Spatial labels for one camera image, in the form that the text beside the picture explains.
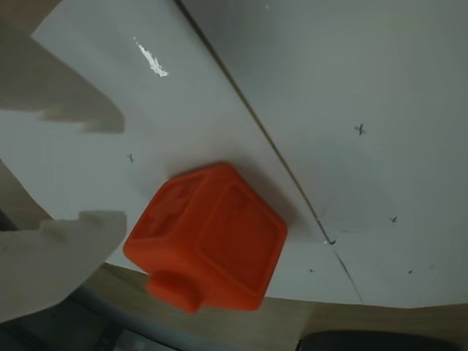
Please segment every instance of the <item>cube face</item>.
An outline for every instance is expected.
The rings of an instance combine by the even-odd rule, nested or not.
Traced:
[[[164,184],[124,253],[151,274],[149,292],[180,309],[194,312],[200,304],[253,310],[286,234],[285,223],[232,166],[222,164]]]
[[[171,234],[202,179],[202,176],[194,176],[163,185],[135,225],[131,239],[156,239]]]
[[[229,185],[198,250],[251,294],[264,294],[284,243],[281,223],[242,184]]]

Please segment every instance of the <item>dark object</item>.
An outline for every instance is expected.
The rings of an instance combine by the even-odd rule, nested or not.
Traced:
[[[10,219],[3,212],[0,211],[0,231],[7,232],[7,231],[13,231],[13,230],[18,230],[18,229],[13,224],[13,222],[10,221]]]
[[[296,351],[461,351],[448,341],[379,331],[326,331],[300,340]]]

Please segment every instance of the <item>white board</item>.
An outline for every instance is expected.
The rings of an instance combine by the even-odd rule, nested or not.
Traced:
[[[125,116],[123,134],[102,135],[1,112],[0,157],[52,217],[122,210],[132,228],[170,176],[228,161],[289,225],[268,295],[359,302],[287,171],[172,1],[65,0],[34,38]],[[108,262],[137,269],[121,249]]]
[[[183,3],[363,302],[468,302],[468,1]]]

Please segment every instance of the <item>pencil mark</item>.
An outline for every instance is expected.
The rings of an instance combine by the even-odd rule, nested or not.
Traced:
[[[355,126],[354,130],[357,131],[359,135],[367,133],[367,131],[364,129],[364,123],[359,124],[359,126]]]

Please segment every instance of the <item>orange cube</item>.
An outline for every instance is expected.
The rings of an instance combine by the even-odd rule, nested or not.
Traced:
[[[166,182],[124,244],[151,294],[187,312],[202,305],[255,310],[286,224],[235,169],[218,164]]]

